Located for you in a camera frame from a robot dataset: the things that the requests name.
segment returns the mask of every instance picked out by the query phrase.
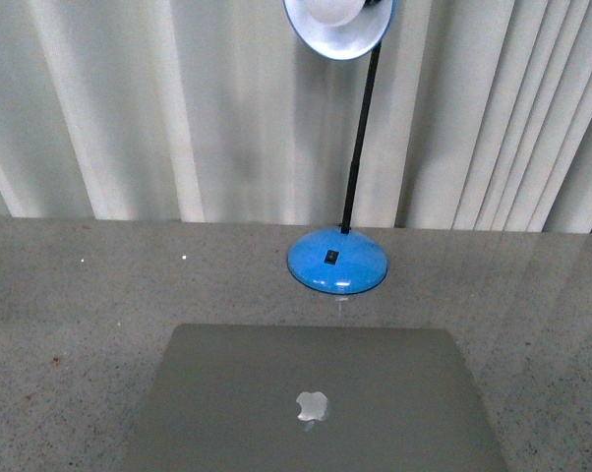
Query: laptop lid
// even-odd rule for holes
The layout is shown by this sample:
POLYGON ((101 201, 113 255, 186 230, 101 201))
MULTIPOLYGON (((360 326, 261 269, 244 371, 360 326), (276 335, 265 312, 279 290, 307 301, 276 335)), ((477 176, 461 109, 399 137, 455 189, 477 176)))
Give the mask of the laptop lid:
POLYGON ((506 467, 443 330, 182 324, 123 470, 506 467))

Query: light bulb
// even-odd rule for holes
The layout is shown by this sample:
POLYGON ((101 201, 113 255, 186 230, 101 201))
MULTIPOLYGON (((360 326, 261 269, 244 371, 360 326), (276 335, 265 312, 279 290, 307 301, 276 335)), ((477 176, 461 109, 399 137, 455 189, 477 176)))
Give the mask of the light bulb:
POLYGON ((364 0, 304 0, 305 7, 318 22, 328 27, 341 27, 359 15, 364 0))

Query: black lamp pole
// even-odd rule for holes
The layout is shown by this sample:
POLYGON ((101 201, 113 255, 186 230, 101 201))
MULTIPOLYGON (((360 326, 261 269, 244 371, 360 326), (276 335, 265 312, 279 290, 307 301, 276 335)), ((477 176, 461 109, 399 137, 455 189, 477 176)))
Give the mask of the black lamp pole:
POLYGON ((355 139, 355 148, 353 149, 353 160, 351 161, 351 169, 348 174, 346 202, 344 203, 344 216, 342 217, 342 234, 348 234, 348 232, 351 229, 351 215, 353 214, 353 203, 355 202, 355 189, 357 188, 359 161, 362 157, 364 135, 366 134, 366 123, 368 122, 368 111, 371 107, 371 97, 373 96, 373 87, 375 86, 375 74, 377 73, 377 64, 379 62, 379 52, 381 49, 381 43, 375 46, 373 52, 371 52, 371 62, 368 66, 368 76, 366 77, 366 87, 364 88, 364 99, 362 100, 362 111, 359 115, 357 138, 355 139))

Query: curtain fold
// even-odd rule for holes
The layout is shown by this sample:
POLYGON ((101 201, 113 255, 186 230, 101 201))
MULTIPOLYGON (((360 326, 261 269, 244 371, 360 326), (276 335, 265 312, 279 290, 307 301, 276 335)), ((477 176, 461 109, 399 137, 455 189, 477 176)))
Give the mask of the curtain fold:
MULTIPOLYGON (((0 215, 336 224, 368 57, 280 0, 0 0, 0 215)), ((592 0, 400 0, 353 224, 592 231, 592 0)))

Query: granite countertop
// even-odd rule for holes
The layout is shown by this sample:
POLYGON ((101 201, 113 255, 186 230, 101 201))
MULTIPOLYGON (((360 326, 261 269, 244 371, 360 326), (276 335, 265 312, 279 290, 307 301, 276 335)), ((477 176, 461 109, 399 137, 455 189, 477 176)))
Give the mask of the granite countertop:
POLYGON ((119 468, 180 323, 446 328, 512 471, 592 471, 592 235, 364 230, 387 278, 337 297, 309 229, 0 218, 0 471, 119 468))

